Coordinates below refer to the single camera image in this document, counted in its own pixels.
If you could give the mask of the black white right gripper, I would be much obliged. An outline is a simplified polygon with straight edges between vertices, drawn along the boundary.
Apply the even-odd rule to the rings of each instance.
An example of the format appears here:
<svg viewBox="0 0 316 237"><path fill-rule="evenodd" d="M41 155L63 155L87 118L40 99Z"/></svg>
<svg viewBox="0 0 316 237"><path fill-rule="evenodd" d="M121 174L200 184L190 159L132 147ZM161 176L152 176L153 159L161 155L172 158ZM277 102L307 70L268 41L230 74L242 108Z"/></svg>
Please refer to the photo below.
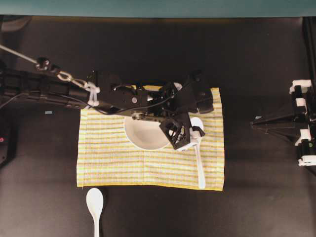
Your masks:
<svg viewBox="0 0 316 237"><path fill-rule="evenodd" d="M312 112L312 92L310 79L294 80L289 88L293 104L259 115L250 123L253 130L294 144L298 150L298 165L305 167L316 165L316 118ZM298 130L290 127L295 123Z"/></svg>

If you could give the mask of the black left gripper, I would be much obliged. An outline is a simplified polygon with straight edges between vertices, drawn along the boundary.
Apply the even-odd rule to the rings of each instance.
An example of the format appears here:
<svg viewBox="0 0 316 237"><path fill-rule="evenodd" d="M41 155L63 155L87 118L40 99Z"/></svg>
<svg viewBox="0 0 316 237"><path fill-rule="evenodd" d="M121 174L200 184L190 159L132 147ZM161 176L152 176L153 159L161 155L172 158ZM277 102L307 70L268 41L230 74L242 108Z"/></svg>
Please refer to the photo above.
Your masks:
<svg viewBox="0 0 316 237"><path fill-rule="evenodd" d="M161 101L165 102L145 110L145 120L162 121L159 127L174 150L190 142L198 145L205 133L199 126L191 127L188 113L207 114L214 110L213 95L202 71L192 71L184 83L168 82L157 91L150 90L149 105Z"/></svg>

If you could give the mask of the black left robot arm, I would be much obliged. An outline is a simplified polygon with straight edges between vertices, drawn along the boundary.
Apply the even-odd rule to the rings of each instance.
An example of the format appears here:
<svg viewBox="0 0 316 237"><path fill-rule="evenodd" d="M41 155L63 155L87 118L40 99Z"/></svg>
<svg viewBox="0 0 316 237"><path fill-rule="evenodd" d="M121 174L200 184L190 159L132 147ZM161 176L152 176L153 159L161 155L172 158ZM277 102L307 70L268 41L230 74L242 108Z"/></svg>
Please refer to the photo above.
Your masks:
<svg viewBox="0 0 316 237"><path fill-rule="evenodd" d="M69 108L91 108L107 116L157 122L169 143L179 150L198 129L189 115L213 111L208 81L194 71L183 82L149 85L143 81L125 83L119 76L93 72L87 82L70 82L47 75L12 69L0 72L2 102L21 98Z"/></svg>

